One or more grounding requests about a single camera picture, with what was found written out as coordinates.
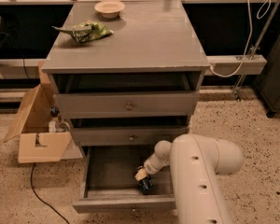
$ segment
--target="drawer knob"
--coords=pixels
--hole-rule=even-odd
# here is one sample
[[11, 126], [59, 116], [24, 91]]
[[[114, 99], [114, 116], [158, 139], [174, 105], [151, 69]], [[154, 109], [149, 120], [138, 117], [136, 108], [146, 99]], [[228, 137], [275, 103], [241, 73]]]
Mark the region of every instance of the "drawer knob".
[[128, 104], [125, 106], [125, 109], [130, 111], [130, 110], [133, 109], [133, 107], [132, 107], [132, 105], [131, 105], [130, 103], [128, 103]]

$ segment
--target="open cardboard box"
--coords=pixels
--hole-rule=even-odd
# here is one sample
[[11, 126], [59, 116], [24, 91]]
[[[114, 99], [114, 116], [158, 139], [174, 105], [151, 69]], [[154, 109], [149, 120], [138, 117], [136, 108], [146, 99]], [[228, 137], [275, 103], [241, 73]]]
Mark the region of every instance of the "open cardboard box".
[[49, 133], [53, 91], [47, 75], [39, 71], [41, 84], [25, 93], [4, 141], [20, 136], [19, 163], [82, 158], [70, 132]]

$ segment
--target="black cable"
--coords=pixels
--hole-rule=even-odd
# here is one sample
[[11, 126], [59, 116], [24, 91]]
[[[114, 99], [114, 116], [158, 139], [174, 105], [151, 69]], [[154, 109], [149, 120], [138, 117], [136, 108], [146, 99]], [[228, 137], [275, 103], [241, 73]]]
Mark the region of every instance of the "black cable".
[[[4, 32], [1, 32], [1, 31], [0, 31], [0, 34], [6, 35], [7, 37], [9, 37], [13, 41], [14, 44], [16, 44], [15, 40], [11, 37], [10, 34], [7, 34], [7, 33], [4, 33]], [[25, 57], [24, 57], [23, 53], [21, 52], [21, 49], [17, 48], [17, 46], [16, 46], [16, 49], [19, 51], [19, 53], [20, 53], [20, 55], [22, 57], [22, 67], [24, 68], [24, 72], [25, 72], [27, 78], [30, 79], [29, 76], [28, 76], [27, 69], [26, 69]]]
[[33, 186], [33, 177], [34, 177], [34, 169], [35, 169], [35, 165], [36, 163], [34, 163], [32, 170], [31, 170], [31, 174], [30, 174], [30, 186], [32, 191], [34, 192], [36, 198], [42, 202], [43, 204], [47, 205], [48, 207], [50, 207], [55, 213], [57, 213], [67, 224], [70, 224], [69, 221], [63, 216], [61, 215], [54, 207], [52, 207], [50, 204], [46, 203], [45, 201], [43, 201], [36, 193], [34, 186]]

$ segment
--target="gray table surface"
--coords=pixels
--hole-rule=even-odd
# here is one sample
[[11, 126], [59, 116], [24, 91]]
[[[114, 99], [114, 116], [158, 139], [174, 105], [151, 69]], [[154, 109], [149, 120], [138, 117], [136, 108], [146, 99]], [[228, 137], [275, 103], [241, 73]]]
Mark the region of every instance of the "gray table surface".
[[43, 71], [49, 74], [200, 71], [209, 67], [201, 43], [179, 1], [125, 2], [114, 20], [75, 3], [64, 26], [98, 21], [114, 31], [109, 37], [78, 44], [59, 33]]

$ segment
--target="drawer handle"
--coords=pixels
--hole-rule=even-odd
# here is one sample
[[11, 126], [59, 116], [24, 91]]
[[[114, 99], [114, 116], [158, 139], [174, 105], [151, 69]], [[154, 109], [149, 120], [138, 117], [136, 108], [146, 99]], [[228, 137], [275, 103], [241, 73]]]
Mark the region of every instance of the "drawer handle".
[[132, 134], [130, 135], [129, 140], [130, 140], [130, 141], [133, 141], [133, 140], [134, 140], [134, 136], [133, 136]]
[[130, 111], [133, 109], [132, 105], [130, 103], [126, 104], [125, 109]]

